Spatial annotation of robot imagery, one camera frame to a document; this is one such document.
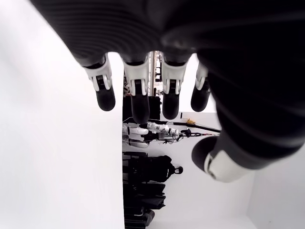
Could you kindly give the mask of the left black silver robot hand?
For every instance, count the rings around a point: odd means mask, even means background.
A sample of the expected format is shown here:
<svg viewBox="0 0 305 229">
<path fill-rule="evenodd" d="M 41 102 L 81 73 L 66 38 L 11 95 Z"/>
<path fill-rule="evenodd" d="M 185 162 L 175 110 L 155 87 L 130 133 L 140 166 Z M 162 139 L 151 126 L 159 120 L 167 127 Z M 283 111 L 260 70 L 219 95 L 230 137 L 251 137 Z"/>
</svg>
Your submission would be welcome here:
<svg viewBox="0 0 305 229">
<path fill-rule="evenodd" d="M 302 0 L 34 0 L 33 6 L 85 69 L 99 107 L 115 97 L 107 54 L 118 53 L 134 121 L 150 115 L 151 51 L 163 53 L 163 115 L 174 119 L 190 56 L 191 107 L 215 99 L 219 136 L 201 140 L 193 162 L 232 182 L 293 155 L 305 142 L 305 3 Z"/>
</svg>

